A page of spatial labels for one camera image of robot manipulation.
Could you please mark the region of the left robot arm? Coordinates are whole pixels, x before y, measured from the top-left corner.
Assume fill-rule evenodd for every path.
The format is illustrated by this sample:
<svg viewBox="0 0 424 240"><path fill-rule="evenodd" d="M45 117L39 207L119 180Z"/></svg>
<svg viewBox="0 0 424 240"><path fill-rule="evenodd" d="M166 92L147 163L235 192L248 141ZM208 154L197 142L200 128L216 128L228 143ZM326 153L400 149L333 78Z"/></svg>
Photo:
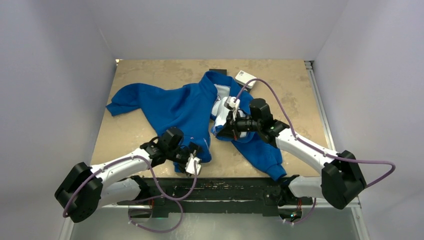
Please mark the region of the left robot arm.
<svg viewBox="0 0 424 240"><path fill-rule="evenodd" d="M188 176L198 176L203 148L176 127L141 144L132 152L114 160L87 165L75 164L54 193L62 206L63 218L79 223L106 205L131 201L138 205L149 199L149 185L137 174L172 161Z"/></svg>

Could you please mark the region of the blue zip jacket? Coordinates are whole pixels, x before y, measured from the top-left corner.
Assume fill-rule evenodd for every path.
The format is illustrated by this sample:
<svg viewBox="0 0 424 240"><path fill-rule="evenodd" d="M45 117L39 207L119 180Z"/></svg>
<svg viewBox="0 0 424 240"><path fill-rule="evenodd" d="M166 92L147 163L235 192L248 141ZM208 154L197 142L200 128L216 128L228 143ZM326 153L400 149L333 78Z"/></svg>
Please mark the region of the blue zip jacket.
<svg viewBox="0 0 424 240"><path fill-rule="evenodd" d="M198 83L177 89L166 90L145 83L126 85L106 108L112 116L140 109L159 136L171 127L180 129L184 134L183 144L194 142L201 146L199 158L208 163L212 160L211 135L216 136L223 128L229 113L224 102L237 96L241 89L231 76L207 71ZM287 174L281 151L261 140L258 133L243 132L238 139L220 136L217 139L231 142L254 168L274 181Z"/></svg>

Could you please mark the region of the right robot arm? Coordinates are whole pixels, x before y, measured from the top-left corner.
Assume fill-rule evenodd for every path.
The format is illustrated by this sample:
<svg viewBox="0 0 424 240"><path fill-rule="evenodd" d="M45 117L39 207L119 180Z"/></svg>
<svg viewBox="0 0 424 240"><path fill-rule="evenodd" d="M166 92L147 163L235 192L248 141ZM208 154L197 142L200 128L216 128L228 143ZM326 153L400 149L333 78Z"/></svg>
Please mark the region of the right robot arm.
<svg viewBox="0 0 424 240"><path fill-rule="evenodd" d="M270 107L262 98L249 104L250 113L239 109L235 97L223 97L212 107L218 128L217 137L238 140L242 133L256 132L260 139L276 149L288 152L314 170L318 177L294 175L281 183L281 205L300 198L325 199L336 209L344 209L367 186L355 156L323 147L298 134L288 124L274 119Z"/></svg>

